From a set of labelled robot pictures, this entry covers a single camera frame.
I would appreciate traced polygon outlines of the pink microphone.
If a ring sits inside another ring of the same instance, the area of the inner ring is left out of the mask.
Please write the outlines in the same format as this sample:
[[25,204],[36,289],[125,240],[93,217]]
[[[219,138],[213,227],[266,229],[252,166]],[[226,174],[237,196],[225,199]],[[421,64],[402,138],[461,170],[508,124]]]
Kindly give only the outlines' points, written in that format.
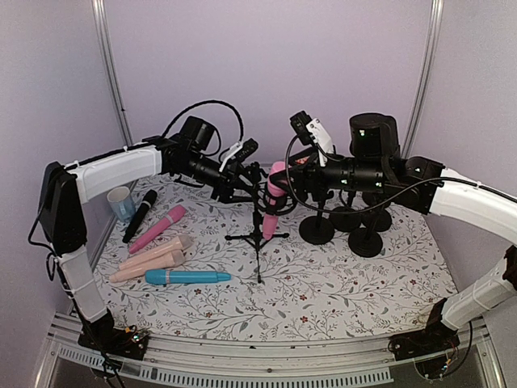
[[263,216],[263,238],[267,241],[273,238],[278,224],[278,212],[281,204],[285,203],[286,191],[276,186],[271,181],[271,177],[281,171],[285,170],[285,162],[275,162],[270,170],[267,178],[267,186],[264,196],[264,203],[266,204],[265,214]]
[[169,226],[180,221],[186,213],[186,209],[182,205],[176,205],[169,210],[164,217],[156,224],[151,226],[142,236],[140,236],[135,243],[128,249],[129,254],[134,254],[148,243],[154,240],[159,234],[166,230]]

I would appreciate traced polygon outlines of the black straight stand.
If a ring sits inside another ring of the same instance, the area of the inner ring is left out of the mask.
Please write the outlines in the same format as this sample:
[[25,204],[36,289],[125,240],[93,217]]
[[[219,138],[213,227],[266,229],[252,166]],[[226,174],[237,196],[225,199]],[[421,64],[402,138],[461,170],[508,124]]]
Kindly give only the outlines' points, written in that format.
[[332,194],[326,192],[317,200],[317,212],[314,216],[306,217],[299,225],[299,234],[307,243],[313,245],[323,245],[334,237],[334,226],[332,222],[323,216],[322,210],[326,201]]

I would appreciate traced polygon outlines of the black tripod shock mount stand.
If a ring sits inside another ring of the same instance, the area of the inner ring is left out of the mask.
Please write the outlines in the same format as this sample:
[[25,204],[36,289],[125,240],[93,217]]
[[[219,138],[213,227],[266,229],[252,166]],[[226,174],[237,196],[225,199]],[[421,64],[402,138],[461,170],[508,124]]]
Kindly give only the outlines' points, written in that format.
[[[248,245],[250,245],[255,253],[256,259],[256,279],[258,284],[262,284],[263,277],[261,272],[261,261],[260,261],[260,252],[261,250],[273,239],[275,238],[288,238],[289,233],[277,233],[275,230],[275,234],[273,238],[269,241],[263,238],[263,216],[266,210],[266,204],[264,203],[264,196],[267,186],[267,177],[269,172],[266,173],[263,169],[263,180],[256,186],[251,185],[250,190],[250,199],[253,203],[253,213],[252,213],[252,231],[248,234],[227,234],[225,236],[225,240],[228,242],[232,241],[244,241]],[[285,203],[281,204],[280,210],[277,213],[278,216],[283,216],[289,214],[296,207],[296,200],[293,198],[292,194],[286,192]]]

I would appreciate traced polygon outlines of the black stand of blue microphone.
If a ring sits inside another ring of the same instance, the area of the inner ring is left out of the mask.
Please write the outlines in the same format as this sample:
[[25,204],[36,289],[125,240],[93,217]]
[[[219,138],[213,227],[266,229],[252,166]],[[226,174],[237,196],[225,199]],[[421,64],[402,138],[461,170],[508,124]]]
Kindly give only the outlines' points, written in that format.
[[350,233],[361,226],[362,219],[358,213],[354,213],[352,203],[356,192],[348,192],[347,199],[343,199],[343,191],[340,191],[338,197],[341,201],[341,206],[334,209],[334,212],[329,215],[329,220],[333,227],[341,232]]

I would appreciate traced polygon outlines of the black round stand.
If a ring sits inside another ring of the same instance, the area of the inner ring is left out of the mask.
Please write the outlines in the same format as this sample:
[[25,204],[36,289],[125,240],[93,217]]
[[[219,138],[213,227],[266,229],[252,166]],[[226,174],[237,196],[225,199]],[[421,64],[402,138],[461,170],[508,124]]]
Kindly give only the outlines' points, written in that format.
[[379,193],[363,192],[361,194],[363,202],[368,206],[378,205],[387,199],[387,196]]
[[380,210],[372,210],[370,224],[350,232],[348,246],[353,253],[363,258],[372,258],[380,253],[383,241],[376,231],[376,223],[380,218]]
[[363,213],[361,220],[366,227],[374,223],[374,230],[376,232],[388,231],[393,224],[390,213],[384,208],[378,208]]

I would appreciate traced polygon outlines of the beige microphone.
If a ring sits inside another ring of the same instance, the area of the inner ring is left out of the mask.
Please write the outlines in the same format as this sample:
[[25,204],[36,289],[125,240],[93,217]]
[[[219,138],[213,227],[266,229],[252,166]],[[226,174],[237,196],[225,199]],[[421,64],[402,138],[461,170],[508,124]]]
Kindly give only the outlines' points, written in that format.
[[109,281],[111,283],[124,282],[144,276],[149,270],[178,267],[183,265],[185,261],[185,255],[179,250],[169,251],[153,259],[139,259],[132,262],[126,260],[121,264],[118,272],[110,275]]
[[186,235],[181,234],[172,238],[169,242],[165,242],[159,246],[156,246],[148,251],[143,251],[137,255],[134,255],[126,259],[119,265],[119,270],[131,268],[137,264],[141,264],[152,259],[156,259],[170,251],[184,251],[193,244],[194,240]]

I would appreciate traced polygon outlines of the black microphone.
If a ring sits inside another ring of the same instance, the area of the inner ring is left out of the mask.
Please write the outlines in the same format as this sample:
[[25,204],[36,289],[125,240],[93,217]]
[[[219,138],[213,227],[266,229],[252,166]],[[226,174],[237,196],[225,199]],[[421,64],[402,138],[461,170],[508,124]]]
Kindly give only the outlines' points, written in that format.
[[129,243],[134,237],[141,223],[144,221],[145,216],[153,208],[157,198],[158,194],[156,191],[153,189],[147,191],[125,231],[124,237],[122,238],[123,243]]

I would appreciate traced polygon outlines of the blue microphone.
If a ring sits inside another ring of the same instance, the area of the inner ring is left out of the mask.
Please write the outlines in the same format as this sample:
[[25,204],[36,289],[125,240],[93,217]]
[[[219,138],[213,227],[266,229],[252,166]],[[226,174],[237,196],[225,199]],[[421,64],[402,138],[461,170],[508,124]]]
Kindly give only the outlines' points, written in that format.
[[153,269],[145,273],[145,281],[151,285],[213,284],[230,281],[231,279],[232,276],[226,272],[214,271]]

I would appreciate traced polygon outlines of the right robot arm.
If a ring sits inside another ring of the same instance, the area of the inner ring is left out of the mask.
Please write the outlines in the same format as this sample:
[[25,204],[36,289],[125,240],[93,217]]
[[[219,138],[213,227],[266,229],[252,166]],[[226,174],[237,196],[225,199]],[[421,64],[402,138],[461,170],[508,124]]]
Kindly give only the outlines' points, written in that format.
[[290,119],[295,138],[306,148],[286,154],[271,168],[266,202],[277,217],[282,197],[303,205],[311,195],[324,213],[329,190],[373,194],[379,202],[367,211],[393,202],[421,214],[460,220],[506,239],[511,246],[496,266],[466,290],[437,302],[418,346],[435,352],[466,323],[516,295],[516,199],[468,179],[440,162],[424,157],[402,158],[394,117],[361,113],[349,120],[351,156],[336,154],[321,122],[306,112]]

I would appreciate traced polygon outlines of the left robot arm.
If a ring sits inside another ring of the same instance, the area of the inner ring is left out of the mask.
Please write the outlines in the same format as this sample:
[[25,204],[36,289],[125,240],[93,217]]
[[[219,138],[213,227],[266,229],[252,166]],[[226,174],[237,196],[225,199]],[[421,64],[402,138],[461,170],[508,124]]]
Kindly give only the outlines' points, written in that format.
[[254,139],[232,145],[222,161],[204,154],[215,128],[190,116],[170,137],[148,137],[137,145],[114,150],[68,166],[45,167],[35,223],[41,226],[49,258],[66,294],[82,319],[83,330],[102,350],[114,350],[120,333],[96,285],[88,257],[83,206],[95,197],[155,175],[181,175],[208,185],[214,199],[238,203],[235,190],[250,192],[242,162],[259,147]]

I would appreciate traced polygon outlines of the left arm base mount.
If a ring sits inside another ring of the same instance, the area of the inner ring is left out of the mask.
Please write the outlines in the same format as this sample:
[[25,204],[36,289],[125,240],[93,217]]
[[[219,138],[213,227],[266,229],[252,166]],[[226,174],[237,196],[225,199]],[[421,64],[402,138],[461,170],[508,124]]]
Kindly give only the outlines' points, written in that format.
[[116,328],[111,321],[86,322],[78,344],[84,348],[103,351],[108,355],[142,361],[144,359],[150,332],[135,325]]

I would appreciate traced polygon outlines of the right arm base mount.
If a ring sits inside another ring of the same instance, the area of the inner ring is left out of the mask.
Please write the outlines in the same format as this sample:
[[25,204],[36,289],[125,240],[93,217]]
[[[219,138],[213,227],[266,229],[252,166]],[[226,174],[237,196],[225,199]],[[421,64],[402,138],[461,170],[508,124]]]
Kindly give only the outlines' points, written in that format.
[[466,362],[473,344],[473,325],[472,322],[469,322],[468,347],[463,359],[453,369],[451,364],[459,353],[460,339],[457,335],[457,329],[450,329],[441,322],[442,310],[446,301],[447,299],[443,298],[433,305],[423,329],[392,335],[388,342],[388,350],[397,361],[426,356],[451,348],[451,356],[440,356],[415,364],[418,374],[428,381],[442,380],[457,372]]

